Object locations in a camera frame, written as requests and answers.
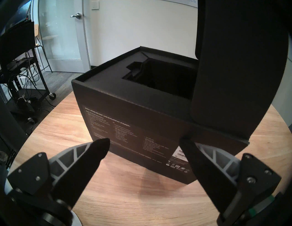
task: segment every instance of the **light switch plate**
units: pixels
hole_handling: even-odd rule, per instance
[[[99,9],[99,1],[91,1],[91,9]]]

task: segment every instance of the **wooden table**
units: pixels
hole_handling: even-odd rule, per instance
[[[73,92],[39,124],[17,155],[11,171],[38,152],[48,158],[92,141]],[[290,179],[292,134],[270,106],[249,152],[282,176],[276,192]],[[217,225],[218,211],[198,181],[182,184],[108,153],[74,207],[83,225]]]

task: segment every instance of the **white wall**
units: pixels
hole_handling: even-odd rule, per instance
[[[91,65],[139,46],[195,58],[198,9],[162,0],[84,0]]]
[[[287,59],[284,75],[272,105],[285,123],[292,124],[292,61]]]

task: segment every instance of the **barcode label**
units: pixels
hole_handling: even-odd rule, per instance
[[[173,157],[176,157],[180,160],[186,161],[188,162],[187,158],[185,157],[185,154],[183,153],[183,151],[181,150],[180,146],[177,147],[177,149],[175,150],[175,152],[172,155]]]

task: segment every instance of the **product label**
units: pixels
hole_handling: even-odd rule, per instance
[[[187,158],[185,157],[185,154],[183,153],[183,151],[181,150],[180,146],[177,147],[177,149],[175,150],[175,152],[172,155],[173,157],[176,157],[178,159],[184,160],[186,162],[188,162]]]
[[[189,173],[190,165],[178,146],[178,142],[141,129],[127,122],[83,106],[90,124],[91,134],[97,138],[109,138],[111,143],[142,158],[152,160],[161,167]]]

